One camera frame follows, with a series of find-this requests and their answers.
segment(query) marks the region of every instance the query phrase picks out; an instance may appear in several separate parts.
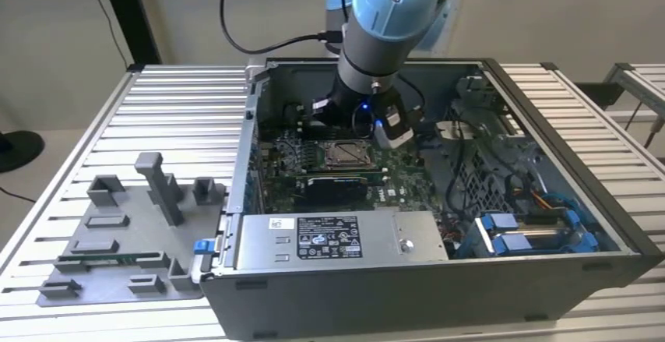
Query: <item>cable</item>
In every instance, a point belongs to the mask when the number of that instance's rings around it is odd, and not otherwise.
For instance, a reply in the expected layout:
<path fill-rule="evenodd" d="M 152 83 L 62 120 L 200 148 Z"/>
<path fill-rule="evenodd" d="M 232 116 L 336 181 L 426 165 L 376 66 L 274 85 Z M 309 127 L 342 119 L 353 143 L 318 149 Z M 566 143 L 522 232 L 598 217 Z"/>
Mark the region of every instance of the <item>cable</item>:
<path fill-rule="evenodd" d="M 226 20 L 224 18 L 224 2 L 225 0 L 220 0 L 220 24 L 221 24 L 221 32 L 224 33 L 224 37 L 226 38 L 226 41 L 230 43 L 230 45 L 242 52 L 244 54 L 249 55 L 258 55 L 258 54 L 265 54 L 266 52 L 274 51 L 278 48 L 282 48 L 284 46 L 289 46 L 290 44 L 296 44 L 302 41 L 322 41 L 324 37 L 321 34 L 308 34 L 305 36 L 300 36 L 296 38 L 290 38 L 286 41 L 281 41 L 278 44 L 273 44 L 272 46 L 268 46 L 266 48 L 261 48 L 258 50 L 248 50 L 242 46 L 240 46 L 233 38 L 230 37 L 229 30 L 226 29 Z"/>
<path fill-rule="evenodd" d="M 37 203 L 36 200 L 33 200 L 33 199 L 30 199 L 30 198 L 28 198 L 25 196 L 20 196 L 20 195 L 14 194 L 13 192 L 8 192 L 2 187 L 0 187 L 0 192 L 4 192 L 8 196 L 13 196 L 14 198 L 22 199 L 26 202 Z"/>
<path fill-rule="evenodd" d="M 634 108 L 633 114 L 630 115 L 630 118 L 627 119 L 627 123 L 625 124 L 623 130 L 627 130 L 630 127 L 630 124 L 633 123 L 634 116 L 637 115 L 637 111 L 639 111 L 639 108 L 642 107 L 642 102 L 637 104 L 637 107 Z"/>
<path fill-rule="evenodd" d="M 646 138 L 646 142 L 643 143 L 643 148 L 647 149 L 651 145 L 653 137 L 655 136 L 655 132 L 649 133 L 649 137 Z"/>
<path fill-rule="evenodd" d="M 461 129 L 461 122 L 457 121 L 457 129 L 460 130 L 460 154 L 457 155 L 457 163 L 456 163 L 456 169 L 453 170 L 453 178 L 450 179 L 450 182 L 448 183 L 448 187 L 445 188 L 445 202 L 448 203 L 448 207 L 453 210 L 454 213 L 460 215 L 460 217 L 464 218 L 465 212 L 456 208 L 452 202 L 452 191 L 453 187 L 456 186 L 457 178 L 460 178 L 460 173 L 461 173 L 461 166 L 465 162 L 465 133 Z"/>
<path fill-rule="evenodd" d="M 346 0 L 341 1 L 342 4 L 342 12 L 344 12 L 344 23 L 349 22 L 349 12 L 346 11 Z"/>
<path fill-rule="evenodd" d="M 538 196 L 538 194 L 534 192 L 534 191 L 530 191 L 530 194 L 533 195 L 533 197 L 536 198 L 536 200 L 540 202 L 540 204 L 546 207 L 548 210 L 552 210 L 552 206 L 549 203 L 545 202 L 545 200 Z"/>
<path fill-rule="evenodd" d="M 366 136 L 361 136 L 360 134 L 357 134 L 357 129 L 356 129 L 356 114 L 357 114 L 357 111 L 361 109 L 361 107 L 364 105 L 368 106 L 368 109 L 370 111 L 370 116 L 372 116 L 370 130 L 366 133 Z M 356 137 L 360 138 L 360 139 L 368 139 L 368 138 L 370 138 L 372 133 L 374 132 L 374 114 L 372 113 L 372 110 L 369 108 L 369 103 L 360 102 L 358 105 L 356 106 L 356 108 L 353 109 L 353 113 L 352 113 L 352 131 L 353 131 L 353 134 L 356 135 Z"/>
<path fill-rule="evenodd" d="M 397 74 L 397 78 L 402 80 L 402 82 L 408 85 L 408 87 L 410 87 L 413 89 L 413 91 L 416 92 L 416 94 L 420 96 L 420 101 L 421 101 L 421 109 L 425 109 L 425 96 L 422 95 L 422 91 L 417 88 L 416 84 L 412 83 L 406 77 L 402 76 L 401 73 Z"/>
<path fill-rule="evenodd" d="M 117 53 L 120 54 L 120 57 L 122 58 L 122 62 L 125 63 L 125 69 L 126 69 L 129 67 L 129 65 L 126 64 L 125 55 L 122 54 L 122 50 L 120 49 L 120 45 L 117 44 L 116 32 L 113 31 L 113 25 L 110 23 L 110 17 L 108 16 L 106 9 L 104 8 L 104 5 L 101 4 L 101 0 L 97 0 L 97 3 L 100 5 L 100 7 L 101 7 L 101 11 L 104 12 L 104 16 L 106 17 L 108 29 L 110 31 L 110 38 L 113 38 L 113 43 L 116 44 Z"/>

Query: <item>motherboard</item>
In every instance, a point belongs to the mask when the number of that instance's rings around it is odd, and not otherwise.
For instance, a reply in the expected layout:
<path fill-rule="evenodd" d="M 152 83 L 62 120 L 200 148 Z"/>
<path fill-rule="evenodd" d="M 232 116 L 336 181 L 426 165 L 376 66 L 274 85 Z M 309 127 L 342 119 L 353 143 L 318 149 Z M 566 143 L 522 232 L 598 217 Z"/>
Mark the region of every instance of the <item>motherboard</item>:
<path fill-rule="evenodd" d="M 417 149 L 369 140 L 302 140 L 284 132 L 261 143 L 265 213 L 394 209 L 441 212 Z"/>

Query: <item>power supply label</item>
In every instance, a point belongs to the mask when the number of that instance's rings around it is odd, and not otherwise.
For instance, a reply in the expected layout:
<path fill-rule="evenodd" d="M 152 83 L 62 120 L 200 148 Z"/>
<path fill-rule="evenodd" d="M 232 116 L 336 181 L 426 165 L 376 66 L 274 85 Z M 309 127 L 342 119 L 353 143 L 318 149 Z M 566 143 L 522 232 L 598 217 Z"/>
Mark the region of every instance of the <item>power supply label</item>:
<path fill-rule="evenodd" d="M 361 232 L 356 216 L 298 217 L 298 258 L 361 257 Z"/>

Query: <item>green circuit board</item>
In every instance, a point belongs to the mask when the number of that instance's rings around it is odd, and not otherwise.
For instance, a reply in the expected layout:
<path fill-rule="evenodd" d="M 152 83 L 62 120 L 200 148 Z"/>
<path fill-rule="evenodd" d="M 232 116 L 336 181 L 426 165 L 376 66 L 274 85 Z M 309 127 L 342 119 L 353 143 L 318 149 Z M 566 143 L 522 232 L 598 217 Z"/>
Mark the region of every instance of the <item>green circuit board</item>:
<path fill-rule="evenodd" d="M 416 149 L 382 150 L 370 141 L 285 141 L 264 150 L 266 213 L 312 213 L 396 209 L 441 212 L 441 201 Z M 306 203 L 312 179 L 358 178 L 365 198 L 350 202 Z"/>

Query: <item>black pole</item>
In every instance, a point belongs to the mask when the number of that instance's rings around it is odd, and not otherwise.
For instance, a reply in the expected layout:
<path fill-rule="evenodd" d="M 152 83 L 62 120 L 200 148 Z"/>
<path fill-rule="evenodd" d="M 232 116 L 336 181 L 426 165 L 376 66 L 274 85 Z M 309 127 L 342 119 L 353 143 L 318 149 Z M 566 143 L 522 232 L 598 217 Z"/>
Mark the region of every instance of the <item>black pole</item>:
<path fill-rule="evenodd" d="M 141 0 L 109 0 L 136 64 L 161 64 Z"/>

